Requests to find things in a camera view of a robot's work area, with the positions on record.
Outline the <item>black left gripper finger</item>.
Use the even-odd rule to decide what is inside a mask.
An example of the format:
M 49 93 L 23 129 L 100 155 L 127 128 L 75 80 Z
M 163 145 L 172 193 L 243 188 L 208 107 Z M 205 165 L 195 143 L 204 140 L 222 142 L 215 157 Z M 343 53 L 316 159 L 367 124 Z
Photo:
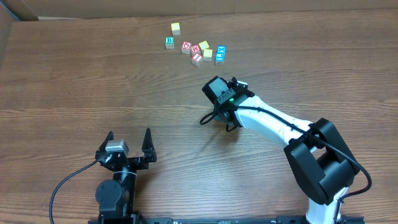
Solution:
M 103 141 L 103 143 L 100 145 L 100 147 L 97 150 L 97 153 L 101 153 L 105 151 L 106 145 L 109 141 L 112 141 L 114 139 L 114 134 L 112 131 L 110 131 L 107 135 L 107 137 L 105 138 L 105 140 Z
M 149 128 L 146 129 L 142 143 L 142 152 L 144 153 L 144 157 L 155 157 L 155 147 L 153 145 L 152 135 Z

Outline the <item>red M wooden block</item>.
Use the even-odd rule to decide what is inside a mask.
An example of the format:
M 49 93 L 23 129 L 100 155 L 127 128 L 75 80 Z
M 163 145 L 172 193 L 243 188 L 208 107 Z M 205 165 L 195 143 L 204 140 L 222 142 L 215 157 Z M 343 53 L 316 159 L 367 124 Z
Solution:
M 195 56 L 196 54 L 201 55 L 201 48 L 200 48 L 200 46 L 199 46 L 198 44 L 192 45 L 192 46 L 190 47 L 190 53 L 191 53 L 192 56 Z

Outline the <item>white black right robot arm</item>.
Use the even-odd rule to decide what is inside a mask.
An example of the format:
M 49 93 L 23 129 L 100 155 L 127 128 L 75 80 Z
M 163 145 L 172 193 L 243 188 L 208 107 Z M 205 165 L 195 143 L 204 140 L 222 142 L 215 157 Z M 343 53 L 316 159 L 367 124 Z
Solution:
M 347 223 L 340 213 L 343 199 L 359 166 L 336 127 L 327 119 L 317 122 L 289 116 L 263 102 L 248 84 L 214 77 L 202 91 L 213 111 L 201 119 L 222 121 L 226 131 L 254 130 L 280 146 L 295 180 L 308 197 L 304 223 Z

